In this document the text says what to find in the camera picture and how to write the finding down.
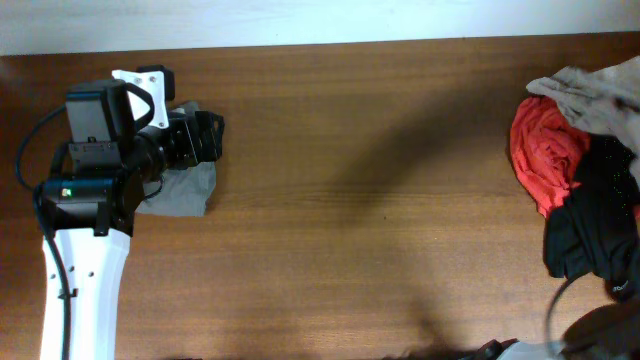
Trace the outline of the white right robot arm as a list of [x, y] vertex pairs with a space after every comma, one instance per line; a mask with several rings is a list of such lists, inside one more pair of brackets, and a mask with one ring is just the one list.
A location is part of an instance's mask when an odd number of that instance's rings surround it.
[[639, 301], [599, 307], [572, 324], [560, 342], [528, 344], [492, 340], [467, 359], [576, 360], [638, 359]]

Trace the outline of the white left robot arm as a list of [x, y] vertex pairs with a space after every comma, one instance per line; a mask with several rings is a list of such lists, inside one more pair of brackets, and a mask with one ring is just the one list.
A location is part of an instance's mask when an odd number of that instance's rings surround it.
[[112, 359], [120, 283], [136, 214], [201, 217], [216, 184], [225, 122], [177, 109], [164, 126], [72, 140], [33, 200], [48, 276], [42, 359]]

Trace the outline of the beige shorts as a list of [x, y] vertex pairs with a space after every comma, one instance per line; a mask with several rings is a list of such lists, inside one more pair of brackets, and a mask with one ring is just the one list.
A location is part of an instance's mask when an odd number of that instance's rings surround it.
[[617, 138], [639, 154], [639, 58], [595, 72], [565, 67], [526, 85], [553, 99], [568, 123], [590, 134]]

